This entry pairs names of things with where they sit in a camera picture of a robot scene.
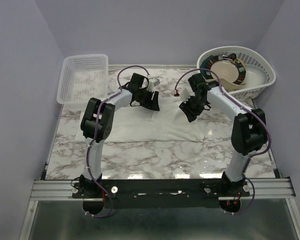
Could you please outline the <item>beige plastic dish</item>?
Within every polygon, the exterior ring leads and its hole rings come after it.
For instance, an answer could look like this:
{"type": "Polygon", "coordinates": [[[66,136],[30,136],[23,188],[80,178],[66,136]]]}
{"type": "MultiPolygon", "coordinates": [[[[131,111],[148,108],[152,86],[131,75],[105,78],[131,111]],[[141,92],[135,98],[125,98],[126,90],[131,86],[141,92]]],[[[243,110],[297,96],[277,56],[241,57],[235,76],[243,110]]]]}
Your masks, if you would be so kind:
{"type": "Polygon", "coordinates": [[[219,80],[220,80],[220,84],[222,85],[223,88],[225,88],[225,90],[227,92],[242,90],[242,89],[245,89],[247,87],[246,84],[234,84],[232,82],[227,81],[223,77],[221,77],[219,80]]]}

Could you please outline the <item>aluminium rail frame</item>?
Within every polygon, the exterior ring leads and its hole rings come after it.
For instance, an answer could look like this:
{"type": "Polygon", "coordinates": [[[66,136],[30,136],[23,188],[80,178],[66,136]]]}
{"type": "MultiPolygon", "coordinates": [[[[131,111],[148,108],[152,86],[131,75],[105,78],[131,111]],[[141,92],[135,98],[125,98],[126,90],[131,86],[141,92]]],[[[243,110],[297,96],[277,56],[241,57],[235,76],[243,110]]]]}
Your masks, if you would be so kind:
{"type": "MultiPolygon", "coordinates": [[[[227,138],[202,142],[151,141],[106,143],[102,167],[110,180],[219,178],[230,162],[227,138]]],[[[33,183],[31,201],[71,200],[70,180],[84,167],[84,145],[55,141],[43,178],[33,183]]]]}

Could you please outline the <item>white round dish basket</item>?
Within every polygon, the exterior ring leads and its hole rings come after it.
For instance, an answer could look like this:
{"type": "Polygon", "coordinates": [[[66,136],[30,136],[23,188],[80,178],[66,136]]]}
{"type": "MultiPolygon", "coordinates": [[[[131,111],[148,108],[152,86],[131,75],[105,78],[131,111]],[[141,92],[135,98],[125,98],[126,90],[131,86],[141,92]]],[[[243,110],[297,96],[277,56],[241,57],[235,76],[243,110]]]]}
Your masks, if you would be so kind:
{"type": "Polygon", "coordinates": [[[242,46],[221,46],[200,55],[197,68],[214,71],[223,87],[238,100],[256,98],[276,81],[276,73],[256,51],[242,46]]]}

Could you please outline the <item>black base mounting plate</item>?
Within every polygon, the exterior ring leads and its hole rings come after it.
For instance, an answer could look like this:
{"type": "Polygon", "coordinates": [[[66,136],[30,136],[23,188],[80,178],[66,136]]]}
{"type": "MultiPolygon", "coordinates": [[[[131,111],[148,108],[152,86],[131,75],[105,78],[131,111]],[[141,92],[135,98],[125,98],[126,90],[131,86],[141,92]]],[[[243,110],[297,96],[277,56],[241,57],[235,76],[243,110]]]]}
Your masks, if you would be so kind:
{"type": "Polygon", "coordinates": [[[238,213],[241,198],[250,196],[245,179],[101,179],[83,175],[71,183],[72,198],[82,199],[86,216],[107,218],[121,209],[222,208],[238,213]]]}

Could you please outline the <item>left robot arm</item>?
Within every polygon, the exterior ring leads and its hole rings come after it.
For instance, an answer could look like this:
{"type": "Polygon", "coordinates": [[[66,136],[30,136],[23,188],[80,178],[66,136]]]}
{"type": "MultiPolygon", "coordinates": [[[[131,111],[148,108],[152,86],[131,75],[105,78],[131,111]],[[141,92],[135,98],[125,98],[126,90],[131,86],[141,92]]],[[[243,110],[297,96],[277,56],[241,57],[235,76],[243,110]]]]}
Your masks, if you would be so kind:
{"type": "Polygon", "coordinates": [[[133,73],[129,82],[115,93],[97,99],[92,97],[85,108],[80,129],[87,143],[85,171],[78,178],[77,189],[89,197],[97,197],[103,190],[101,186],[101,159],[105,140],[110,136],[115,111],[122,107],[139,103],[140,107],[159,111],[159,92],[154,88],[160,80],[150,76],[133,73]]]}

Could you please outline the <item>white printed t shirt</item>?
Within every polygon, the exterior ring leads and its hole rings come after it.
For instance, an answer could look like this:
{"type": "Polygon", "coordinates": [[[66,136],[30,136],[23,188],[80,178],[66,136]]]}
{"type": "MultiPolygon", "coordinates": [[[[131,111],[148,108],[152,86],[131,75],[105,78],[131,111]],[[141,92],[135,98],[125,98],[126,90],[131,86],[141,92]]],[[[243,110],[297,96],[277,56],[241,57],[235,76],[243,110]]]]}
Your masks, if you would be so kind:
{"type": "Polygon", "coordinates": [[[168,96],[158,99],[160,111],[125,106],[114,113],[106,143],[203,142],[210,132],[203,119],[188,122],[179,108],[182,101],[168,96]]]}

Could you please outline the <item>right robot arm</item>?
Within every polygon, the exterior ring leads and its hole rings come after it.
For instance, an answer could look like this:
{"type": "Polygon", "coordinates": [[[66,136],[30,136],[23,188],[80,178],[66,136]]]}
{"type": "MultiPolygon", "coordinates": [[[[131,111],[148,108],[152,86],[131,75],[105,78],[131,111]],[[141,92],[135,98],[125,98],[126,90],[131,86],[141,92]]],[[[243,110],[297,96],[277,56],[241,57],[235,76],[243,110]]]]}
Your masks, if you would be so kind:
{"type": "Polygon", "coordinates": [[[245,106],[221,85],[220,79],[207,82],[198,73],[188,79],[192,89],[175,89],[175,94],[181,98],[179,108],[189,122],[193,122],[204,111],[217,107],[232,122],[231,145],[233,154],[230,164],[222,174],[220,191],[231,196],[238,186],[245,182],[245,172],[251,159],[258,151],[269,143],[270,137],[266,126],[266,117],[260,108],[252,109],[245,106]]]}

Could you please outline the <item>white oval dish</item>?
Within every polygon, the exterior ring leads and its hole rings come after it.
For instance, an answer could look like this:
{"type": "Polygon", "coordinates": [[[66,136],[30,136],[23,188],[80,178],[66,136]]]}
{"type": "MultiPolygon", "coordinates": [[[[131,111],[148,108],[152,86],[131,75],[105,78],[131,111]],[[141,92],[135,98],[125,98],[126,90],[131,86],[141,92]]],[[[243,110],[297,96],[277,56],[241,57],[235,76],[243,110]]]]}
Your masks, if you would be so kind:
{"type": "Polygon", "coordinates": [[[245,66],[245,71],[246,73],[243,83],[247,85],[246,88],[258,87],[267,83],[268,77],[263,69],[247,64],[245,66]]]}

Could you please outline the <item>striped rim plate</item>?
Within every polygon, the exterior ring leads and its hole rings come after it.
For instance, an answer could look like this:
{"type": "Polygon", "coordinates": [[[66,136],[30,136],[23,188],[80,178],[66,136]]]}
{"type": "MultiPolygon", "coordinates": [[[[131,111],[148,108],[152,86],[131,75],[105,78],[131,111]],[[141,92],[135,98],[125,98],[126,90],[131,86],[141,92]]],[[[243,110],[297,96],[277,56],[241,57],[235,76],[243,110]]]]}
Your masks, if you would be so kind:
{"type": "Polygon", "coordinates": [[[216,73],[220,79],[224,78],[235,85],[242,85],[246,78],[246,66],[235,53],[210,55],[199,68],[205,69],[200,70],[200,73],[207,80],[217,78],[211,71],[216,73]]]}

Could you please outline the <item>white rectangular perforated basket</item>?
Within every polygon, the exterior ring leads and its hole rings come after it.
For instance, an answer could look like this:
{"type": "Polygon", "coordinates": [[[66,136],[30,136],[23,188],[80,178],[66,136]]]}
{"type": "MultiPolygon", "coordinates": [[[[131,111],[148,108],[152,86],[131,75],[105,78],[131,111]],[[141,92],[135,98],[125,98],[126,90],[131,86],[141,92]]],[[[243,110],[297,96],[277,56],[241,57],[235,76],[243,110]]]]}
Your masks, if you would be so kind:
{"type": "Polygon", "coordinates": [[[87,103],[108,95],[109,59],[105,54],[81,54],[64,59],[56,100],[61,105],[87,103]]]}

